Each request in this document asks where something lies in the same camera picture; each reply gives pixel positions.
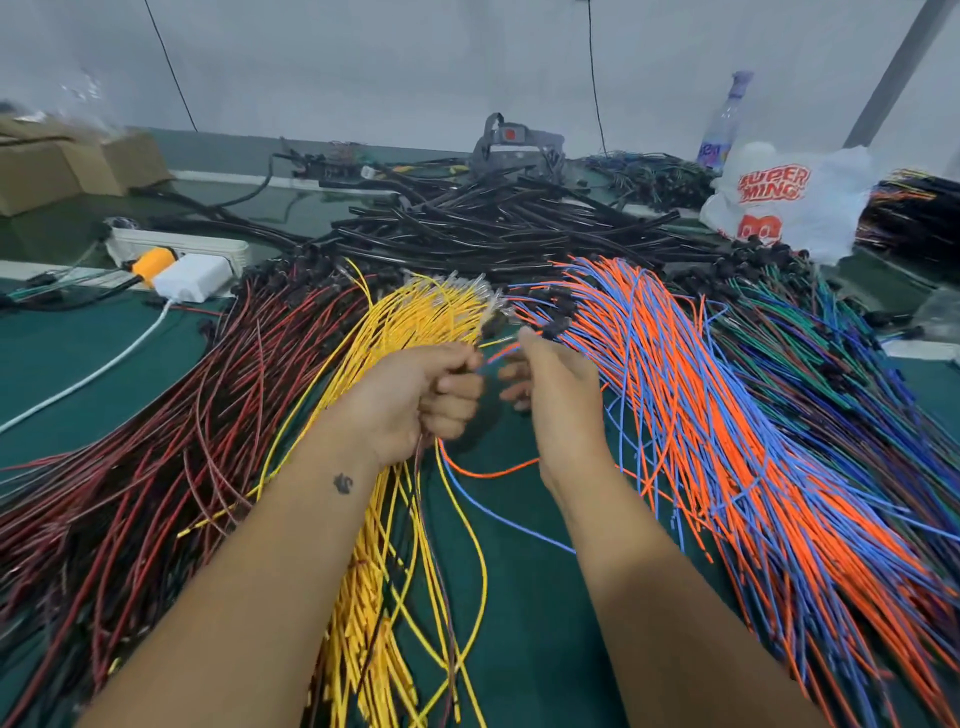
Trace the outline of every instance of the white power strip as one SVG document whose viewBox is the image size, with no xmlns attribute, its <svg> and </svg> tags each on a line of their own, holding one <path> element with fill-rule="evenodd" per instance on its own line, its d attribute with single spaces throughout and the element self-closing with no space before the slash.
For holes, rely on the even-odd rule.
<svg viewBox="0 0 960 728">
<path fill-rule="evenodd" d="M 113 228 L 110 237 L 107 238 L 107 252 L 118 266 L 128 260 L 136 260 L 151 248 L 156 247 L 170 248 L 177 256 L 187 253 L 220 255 L 227 259 L 230 270 L 237 278 L 249 262 L 250 244 L 227 237 Z"/>
</svg>

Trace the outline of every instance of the white plastic bag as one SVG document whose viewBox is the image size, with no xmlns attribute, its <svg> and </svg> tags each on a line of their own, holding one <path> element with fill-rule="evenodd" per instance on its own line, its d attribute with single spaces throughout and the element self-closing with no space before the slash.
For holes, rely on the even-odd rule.
<svg viewBox="0 0 960 728">
<path fill-rule="evenodd" d="M 782 240 L 833 265 L 852 252 L 860 213 L 878 179 L 865 147 L 782 154 L 753 142 L 728 157 L 700 221 L 731 239 Z"/>
</svg>

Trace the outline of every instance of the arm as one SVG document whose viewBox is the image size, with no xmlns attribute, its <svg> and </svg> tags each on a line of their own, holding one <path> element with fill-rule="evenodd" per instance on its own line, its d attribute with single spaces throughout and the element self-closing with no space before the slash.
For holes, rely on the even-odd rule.
<svg viewBox="0 0 960 728">
<path fill-rule="evenodd" d="M 823 726 L 613 463 L 596 369 L 522 331 L 502 397 L 532 406 L 543 482 L 564 515 L 633 726 Z"/>
<path fill-rule="evenodd" d="M 422 432 L 463 432 L 482 379 L 449 372 L 479 363 L 460 345 L 392 354 L 325 411 L 81 728 L 299 725 L 376 476 Z"/>
</svg>

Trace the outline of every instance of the tattoo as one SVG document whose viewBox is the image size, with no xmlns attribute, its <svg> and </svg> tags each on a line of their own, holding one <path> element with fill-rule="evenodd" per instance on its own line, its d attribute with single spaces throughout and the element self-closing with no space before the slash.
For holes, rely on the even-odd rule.
<svg viewBox="0 0 960 728">
<path fill-rule="evenodd" d="M 350 488 L 353 487 L 353 478 L 340 473 L 333 478 L 333 485 L 336 487 L 337 493 L 345 496 L 350 492 Z"/>
</svg>

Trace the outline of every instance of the cardboard box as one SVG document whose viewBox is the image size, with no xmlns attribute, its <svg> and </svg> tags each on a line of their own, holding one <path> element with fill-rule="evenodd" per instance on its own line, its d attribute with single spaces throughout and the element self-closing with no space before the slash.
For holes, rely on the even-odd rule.
<svg viewBox="0 0 960 728">
<path fill-rule="evenodd" d="M 0 215 L 10 217 L 79 194 L 57 142 L 0 136 Z"/>
<path fill-rule="evenodd" d="M 173 179 L 154 138 L 140 130 L 104 136 L 54 119 L 31 122 L 0 116 L 0 134 L 55 141 L 80 189 L 90 195 L 123 196 L 131 187 Z"/>
</svg>

